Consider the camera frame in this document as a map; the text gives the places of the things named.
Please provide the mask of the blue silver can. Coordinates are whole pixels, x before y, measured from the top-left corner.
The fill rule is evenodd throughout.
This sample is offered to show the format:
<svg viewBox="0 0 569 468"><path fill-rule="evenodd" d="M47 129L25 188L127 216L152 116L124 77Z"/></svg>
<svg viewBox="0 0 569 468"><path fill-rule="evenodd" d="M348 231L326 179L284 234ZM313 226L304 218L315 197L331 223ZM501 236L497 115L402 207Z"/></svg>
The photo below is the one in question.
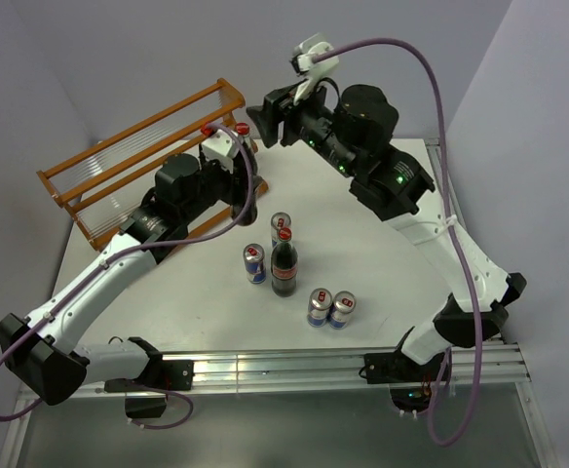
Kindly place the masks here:
<svg viewBox="0 0 569 468"><path fill-rule="evenodd" d="M262 246L255 243L246 245L243 256L247 279L255 285L263 283L266 279L266 268L265 252Z"/></svg>

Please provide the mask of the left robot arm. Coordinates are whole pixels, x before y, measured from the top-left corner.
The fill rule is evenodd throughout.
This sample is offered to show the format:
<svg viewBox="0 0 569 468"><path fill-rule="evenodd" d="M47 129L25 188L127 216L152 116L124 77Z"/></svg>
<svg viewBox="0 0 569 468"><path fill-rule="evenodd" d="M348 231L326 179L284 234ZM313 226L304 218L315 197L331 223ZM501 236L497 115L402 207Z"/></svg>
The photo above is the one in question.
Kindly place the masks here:
<svg viewBox="0 0 569 468"><path fill-rule="evenodd" d="M2 364L49 406L87 383L129 379L140 389L158 385L162 355L146 340L131 337L101 346L79 341L131 283L175 248L192 243L189 225L217 202L231 207L233 225L251 224L256 173L255 158L247 150L170 156L95 261L25 317L9 314L0 321Z"/></svg>

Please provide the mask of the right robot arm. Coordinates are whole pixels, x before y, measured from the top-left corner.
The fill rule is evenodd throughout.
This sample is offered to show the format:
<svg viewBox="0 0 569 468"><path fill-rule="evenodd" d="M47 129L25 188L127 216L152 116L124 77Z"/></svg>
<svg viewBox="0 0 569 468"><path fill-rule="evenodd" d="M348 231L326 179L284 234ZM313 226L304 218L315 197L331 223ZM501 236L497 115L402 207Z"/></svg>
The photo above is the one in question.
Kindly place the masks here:
<svg viewBox="0 0 569 468"><path fill-rule="evenodd" d="M296 91L296 86L276 89L247 108L263 143L306 143L349 178L357 200L406 238L449 286L444 306L399 343L397 374L416 379L446 348L472 348L499 333L526 280L496 265L457 220L444 214L431 174L392 145L398 111L383 92L352 85L328 109L325 87L303 99Z"/></svg>

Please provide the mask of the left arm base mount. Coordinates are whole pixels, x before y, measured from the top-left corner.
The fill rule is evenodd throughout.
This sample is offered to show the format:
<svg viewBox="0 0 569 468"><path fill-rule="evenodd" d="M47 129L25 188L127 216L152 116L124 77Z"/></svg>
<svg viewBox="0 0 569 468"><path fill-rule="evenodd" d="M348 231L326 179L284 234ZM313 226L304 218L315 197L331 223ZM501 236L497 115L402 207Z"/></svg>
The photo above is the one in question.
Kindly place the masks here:
<svg viewBox="0 0 569 468"><path fill-rule="evenodd" d="M117 378L104 382L107 394L125 394L127 418L150 425L150 419L161 419L173 403L182 403L186 413L180 424L194 411L193 401L186 395L192 389L194 362L192 360L162 360L152 370L135 379Z"/></svg>

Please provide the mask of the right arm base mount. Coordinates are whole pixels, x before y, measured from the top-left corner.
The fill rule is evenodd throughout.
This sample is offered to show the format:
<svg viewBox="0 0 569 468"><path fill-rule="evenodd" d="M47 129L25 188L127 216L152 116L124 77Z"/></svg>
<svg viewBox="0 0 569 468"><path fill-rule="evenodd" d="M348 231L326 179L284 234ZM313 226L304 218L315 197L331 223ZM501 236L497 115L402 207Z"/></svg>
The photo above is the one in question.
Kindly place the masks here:
<svg viewBox="0 0 569 468"><path fill-rule="evenodd" d="M419 365L400 351L367 353L359 377L367 384L389 384L392 403L404 411L422 411L429 406L431 383L436 378L442 356Z"/></svg>

